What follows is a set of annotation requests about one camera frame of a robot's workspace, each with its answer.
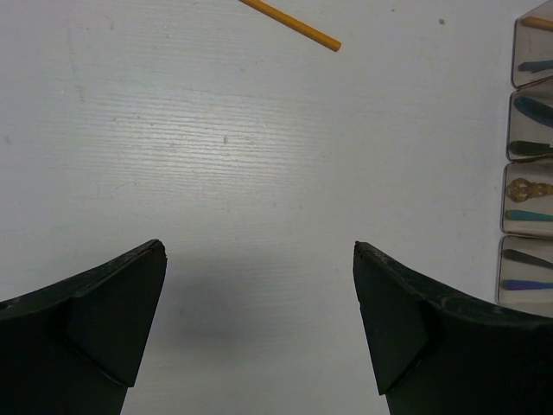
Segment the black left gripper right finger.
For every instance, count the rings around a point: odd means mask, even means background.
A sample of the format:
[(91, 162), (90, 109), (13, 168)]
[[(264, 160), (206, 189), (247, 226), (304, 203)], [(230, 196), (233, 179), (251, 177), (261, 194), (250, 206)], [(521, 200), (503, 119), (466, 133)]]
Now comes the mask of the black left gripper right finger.
[(549, 414), (552, 321), (488, 303), (357, 242), (353, 280), (392, 414)]

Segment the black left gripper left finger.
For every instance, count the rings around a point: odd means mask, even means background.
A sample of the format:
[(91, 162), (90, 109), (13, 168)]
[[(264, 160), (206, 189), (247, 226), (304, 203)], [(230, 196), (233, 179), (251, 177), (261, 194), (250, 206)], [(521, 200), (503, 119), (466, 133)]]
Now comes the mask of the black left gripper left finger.
[(137, 380), (167, 267), (150, 240), (1, 303), (3, 414), (119, 414)]

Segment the iridescent purple spoon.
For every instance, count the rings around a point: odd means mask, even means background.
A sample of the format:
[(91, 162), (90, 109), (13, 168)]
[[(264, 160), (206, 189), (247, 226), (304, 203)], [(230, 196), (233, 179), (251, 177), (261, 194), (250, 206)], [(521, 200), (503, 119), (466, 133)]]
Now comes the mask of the iridescent purple spoon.
[(552, 290), (553, 284), (539, 281), (506, 279), (500, 282), (500, 287), (505, 291), (541, 291)]

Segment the black spoon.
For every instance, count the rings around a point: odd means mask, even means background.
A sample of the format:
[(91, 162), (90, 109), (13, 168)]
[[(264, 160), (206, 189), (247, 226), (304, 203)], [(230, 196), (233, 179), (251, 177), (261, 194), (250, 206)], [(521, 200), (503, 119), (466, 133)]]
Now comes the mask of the black spoon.
[(553, 268), (553, 263), (550, 262), (550, 261), (547, 261), (545, 259), (541, 259), (539, 257), (536, 257), (536, 256), (533, 256), (533, 255), (530, 255), (530, 254), (527, 254), (527, 253), (524, 253), (524, 252), (521, 252), (521, 251), (517, 251), (517, 250), (514, 250), (514, 249), (505, 249), (502, 251), (502, 257), (504, 259), (508, 259), (508, 260), (511, 260), (513, 262), (518, 262), (518, 263), (521, 263), (521, 264), (526, 264), (526, 265), (532, 265), (532, 266), (536, 266), (536, 267), (540, 267), (540, 268), (544, 268), (544, 269), (552, 269)]

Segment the gold fork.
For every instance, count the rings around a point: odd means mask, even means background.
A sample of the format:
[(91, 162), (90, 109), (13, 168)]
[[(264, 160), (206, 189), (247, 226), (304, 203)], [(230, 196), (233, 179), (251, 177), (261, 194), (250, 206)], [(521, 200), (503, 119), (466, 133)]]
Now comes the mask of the gold fork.
[(552, 196), (553, 186), (545, 182), (530, 182), (522, 177), (513, 180), (506, 187), (509, 200), (522, 203), (531, 199)]

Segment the black knife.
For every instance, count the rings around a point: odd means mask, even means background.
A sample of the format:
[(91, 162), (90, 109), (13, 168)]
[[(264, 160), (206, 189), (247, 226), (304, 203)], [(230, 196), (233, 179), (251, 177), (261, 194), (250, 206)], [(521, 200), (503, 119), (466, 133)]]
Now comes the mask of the black knife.
[(526, 157), (548, 156), (553, 152), (552, 146), (549, 144), (521, 140), (510, 142), (508, 149), (516, 156)]

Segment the blue iridescent knife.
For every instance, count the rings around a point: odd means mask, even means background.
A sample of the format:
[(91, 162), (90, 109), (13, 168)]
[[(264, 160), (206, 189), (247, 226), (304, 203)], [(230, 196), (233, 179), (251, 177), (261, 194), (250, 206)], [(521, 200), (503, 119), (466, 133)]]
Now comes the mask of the blue iridescent knife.
[(552, 127), (552, 107), (529, 97), (517, 97), (514, 107), (527, 118), (547, 127)]

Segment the teal chopstick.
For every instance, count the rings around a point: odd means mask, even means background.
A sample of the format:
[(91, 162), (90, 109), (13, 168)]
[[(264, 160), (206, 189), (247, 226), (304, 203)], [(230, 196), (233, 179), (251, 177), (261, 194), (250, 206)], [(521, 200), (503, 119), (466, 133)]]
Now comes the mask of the teal chopstick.
[(539, 73), (553, 69), (553, 60), (525, 61), (518, 65), (519, 72)]

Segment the orange chopstick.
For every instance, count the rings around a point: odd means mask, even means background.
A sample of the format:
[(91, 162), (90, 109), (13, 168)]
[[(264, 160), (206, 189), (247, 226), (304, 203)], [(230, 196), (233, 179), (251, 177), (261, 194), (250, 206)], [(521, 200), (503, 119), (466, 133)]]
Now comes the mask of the orange chopstick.
[(294, 30), (301, 35), (306, 36), (310, 40), (321, 44), (323, 47), (328, 48), (334, 52), (338, 52), (341, 48), (341, 42), (333, 37), (324, 34), (318, 29), (309, 26), (305, 22), (302, 22), (293, 16), (290, 16), (275, 7), (260, 1), (260, 0), (240, 0), (241, 3), (255, 9), (256, 11), (264, 14), (265, 16), (283, 24), (284, 26)]
[(553, 31), (553, 22), (548, 19), (535, 17), (535, 16), (527, 16), (520, 19), (520, 24), (522, 26), (532, 28), (532, 29), (539, 29), (544, 31)]

